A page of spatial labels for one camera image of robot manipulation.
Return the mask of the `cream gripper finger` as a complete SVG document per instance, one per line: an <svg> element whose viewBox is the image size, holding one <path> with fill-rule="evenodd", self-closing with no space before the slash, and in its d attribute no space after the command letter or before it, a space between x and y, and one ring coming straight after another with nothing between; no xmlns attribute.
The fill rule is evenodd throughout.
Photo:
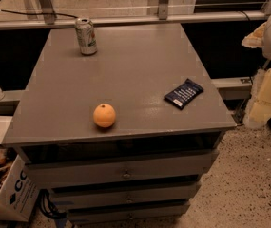
<svg viewBox="0 0 271 228"><path fill-rule="evenodd" d="M258 26L253 32L242 39L242 45L247 48L262 48L266 23Z"/></svg>

